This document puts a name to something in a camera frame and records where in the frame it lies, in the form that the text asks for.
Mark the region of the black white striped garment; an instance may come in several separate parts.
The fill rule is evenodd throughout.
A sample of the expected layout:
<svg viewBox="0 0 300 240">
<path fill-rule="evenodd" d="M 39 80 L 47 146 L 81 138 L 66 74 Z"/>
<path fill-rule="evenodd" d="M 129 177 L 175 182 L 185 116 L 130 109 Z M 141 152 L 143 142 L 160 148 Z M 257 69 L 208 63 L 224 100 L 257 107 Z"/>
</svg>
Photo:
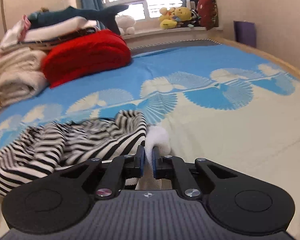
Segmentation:
<svg viewBox="0 0 300 240">
<path fill-rule="evenodd" d="M 132 178 L 128 186 L 159 189 L 161 182 L 151 178 L 152 151 L 170 154 L 168 132 L 146 122 L 140 111 L 119 111 L 114 118 L 94 118 L 83 122 L 50 122 L 28 127 L 0 150 L 0 196 L 12 189 L 64 170 L 88 159 L 111 161 L 120 155 L 135 155 L 145 149 L 145 179 Z"/>
</svg>

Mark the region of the folded white clothes stack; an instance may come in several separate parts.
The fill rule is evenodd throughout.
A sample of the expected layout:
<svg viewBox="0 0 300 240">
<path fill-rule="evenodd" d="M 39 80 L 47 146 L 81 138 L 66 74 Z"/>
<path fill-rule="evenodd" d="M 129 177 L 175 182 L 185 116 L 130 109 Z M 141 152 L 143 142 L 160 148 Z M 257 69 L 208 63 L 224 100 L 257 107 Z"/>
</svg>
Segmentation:
<svg viewBox="0 0 300 240">
<path fill-rule="evenodd" d="M 20 20 L 0 41 L 0 55 L 21 47 L 48 50 L 65 41 L 99 31 L 96 21 L 74 17 L 61 23 L 37 29 L 27 29 L 28 20 Z"/>
</svg>

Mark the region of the blue white patterned bedspread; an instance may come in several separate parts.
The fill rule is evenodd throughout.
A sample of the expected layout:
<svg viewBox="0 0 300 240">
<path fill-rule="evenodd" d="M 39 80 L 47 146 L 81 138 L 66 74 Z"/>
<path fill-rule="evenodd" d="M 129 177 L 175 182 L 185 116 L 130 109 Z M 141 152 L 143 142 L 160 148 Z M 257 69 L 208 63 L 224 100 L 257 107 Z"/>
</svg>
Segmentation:
<svg viewBox="0 0 300 240">
<path fill-rule="evenodd" d="M 285 189 L 300 239 L 300 81 L 261 52 L 202 41 L 146 46 L 130 65 L 86 76 L 0 112 L 0 148 L 28 126 L 141 111 L 172 151 Z"/>
</svg>

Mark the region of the folded beige blanket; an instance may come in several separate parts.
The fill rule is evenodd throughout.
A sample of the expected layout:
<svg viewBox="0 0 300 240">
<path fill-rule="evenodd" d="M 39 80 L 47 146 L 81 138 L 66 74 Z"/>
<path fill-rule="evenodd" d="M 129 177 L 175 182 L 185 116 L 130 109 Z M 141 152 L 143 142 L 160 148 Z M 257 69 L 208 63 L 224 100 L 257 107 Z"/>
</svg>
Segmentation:
<svg viewBox="0 0 300 240">
<path fill-rule="evenodd" d="M 21 48 L 0 58 L 0 102 L 8 106 L 29 99 L 47 87 L 40 70 L 46 53 Z"/>
</svg>

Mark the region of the red folded blanket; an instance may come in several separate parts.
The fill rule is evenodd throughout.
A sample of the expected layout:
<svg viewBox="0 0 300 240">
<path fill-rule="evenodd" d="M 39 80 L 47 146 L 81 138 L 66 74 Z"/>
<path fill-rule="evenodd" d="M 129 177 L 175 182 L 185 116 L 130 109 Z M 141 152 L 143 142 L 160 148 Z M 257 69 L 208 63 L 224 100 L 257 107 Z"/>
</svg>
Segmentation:
<svg viewBox="0 0 300 240">
<path fill-rule="evenodd" d="M 42 60 L 41 70 L 50 88 L 80 77 L 125 67 L 132 59 L 120 35 L 110 30 L 59 44 Z"/>
</svg>

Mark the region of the purple box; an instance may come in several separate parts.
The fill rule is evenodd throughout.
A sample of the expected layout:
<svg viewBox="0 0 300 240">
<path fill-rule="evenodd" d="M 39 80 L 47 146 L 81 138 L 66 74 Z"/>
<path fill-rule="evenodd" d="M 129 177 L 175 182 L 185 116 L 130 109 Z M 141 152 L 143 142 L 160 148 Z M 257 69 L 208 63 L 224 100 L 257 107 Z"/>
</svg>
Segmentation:
<svg viewBox="0 0 300 240">
<path fill-rule="evenodd" d="M 235 41 L 247 46 L 257 47 L 255 23 L 247 21 L 234 21 Z"/>
</svg>

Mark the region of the white plush toy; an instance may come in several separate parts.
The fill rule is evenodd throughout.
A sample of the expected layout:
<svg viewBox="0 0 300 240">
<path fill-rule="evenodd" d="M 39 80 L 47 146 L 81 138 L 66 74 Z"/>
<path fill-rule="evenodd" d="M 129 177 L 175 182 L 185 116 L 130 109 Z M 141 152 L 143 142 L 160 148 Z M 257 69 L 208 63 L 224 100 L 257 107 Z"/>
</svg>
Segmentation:
<svg viewBox="0 0 300 240">
<path fill-rule="evenodd" d="M 116 16 L 115 21 L 121 36 L 135 34 L 136 20 L 128 15 Z"/>
</svg>

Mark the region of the blue shark plush toy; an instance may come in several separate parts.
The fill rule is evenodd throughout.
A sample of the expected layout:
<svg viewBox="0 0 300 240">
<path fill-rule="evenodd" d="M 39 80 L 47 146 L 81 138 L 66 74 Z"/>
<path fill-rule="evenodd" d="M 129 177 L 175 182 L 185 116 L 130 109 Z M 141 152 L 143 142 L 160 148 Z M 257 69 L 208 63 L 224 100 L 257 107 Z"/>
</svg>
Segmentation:
<svg viewBox="0 0 300 240">
<path fill-rule="evenodd" d="M 77 9 L 69 6 L 59 11 L 33 12 L 27 16 L 27 19 L 31 24 L 30 28 L 37 29 L 61 23 L 74 17 L 82 17 L 86 20 L 100 22 L 105 28 L 119 35 L 120 31 L 115 21 L 115 16 L 128 8 L 129 5 L 126 4 L 118 4 L 101 10 Z"/>
</svg>

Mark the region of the yellow plush toys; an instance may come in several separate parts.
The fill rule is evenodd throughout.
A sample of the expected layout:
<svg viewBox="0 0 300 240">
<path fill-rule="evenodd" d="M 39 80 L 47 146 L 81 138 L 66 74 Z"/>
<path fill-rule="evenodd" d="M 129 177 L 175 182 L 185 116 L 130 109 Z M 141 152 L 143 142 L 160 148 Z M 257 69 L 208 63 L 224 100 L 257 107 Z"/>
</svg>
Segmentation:
<svg viewBox="0 0 300 240">
<path fill-rule="evenodd" d="M 199 25 L 200 16 L 195 9 L 187 7 L 161 8 L 159 17 L 161 29 L 193 28 Z"/>
</svg>

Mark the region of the dark red cushion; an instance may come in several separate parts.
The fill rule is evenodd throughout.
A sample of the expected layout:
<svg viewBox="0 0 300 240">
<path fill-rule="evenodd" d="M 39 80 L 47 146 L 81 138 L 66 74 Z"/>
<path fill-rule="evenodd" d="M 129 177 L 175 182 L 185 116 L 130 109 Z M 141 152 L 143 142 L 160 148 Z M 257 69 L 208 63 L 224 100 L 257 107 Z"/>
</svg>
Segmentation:
<svg viewBox="0 0 300 240">
<path fill-rule="evenodd" d="M 216 0 L 198 0 L 197 12 L 199 25 L 210 30 L 219 26 L 218 7 Z"/>
</svg>

